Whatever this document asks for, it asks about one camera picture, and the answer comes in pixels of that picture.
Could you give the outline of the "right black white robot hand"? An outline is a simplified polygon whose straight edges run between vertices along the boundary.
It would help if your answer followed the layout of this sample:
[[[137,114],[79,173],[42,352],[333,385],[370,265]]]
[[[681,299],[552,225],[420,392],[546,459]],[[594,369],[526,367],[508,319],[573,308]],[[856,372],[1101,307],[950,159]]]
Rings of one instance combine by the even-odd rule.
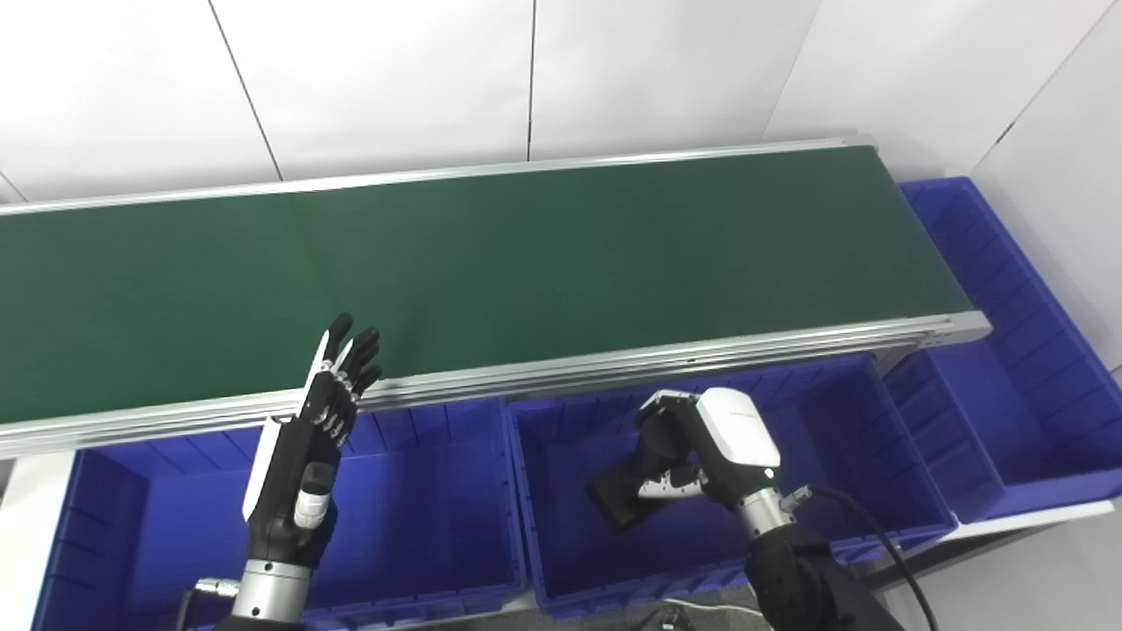
[[[737,510],[781,507],[781,456],[749,395],[657,390],[641,406],[638,499],[703,495]]]

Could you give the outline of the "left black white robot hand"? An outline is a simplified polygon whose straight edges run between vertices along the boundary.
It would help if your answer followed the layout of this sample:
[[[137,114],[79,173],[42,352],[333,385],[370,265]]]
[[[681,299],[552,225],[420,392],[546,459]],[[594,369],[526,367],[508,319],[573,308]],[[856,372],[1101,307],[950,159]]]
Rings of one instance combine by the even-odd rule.
[[[352,339],[353,319],[337,316],[309,368],[303,399],[278,427],[252,511],[245,556],[257,563],[296,564],[315,570],[334,534],[332,499],[342,447],[352,435],[359,400],[380,379],[375,364],[380,331]]]

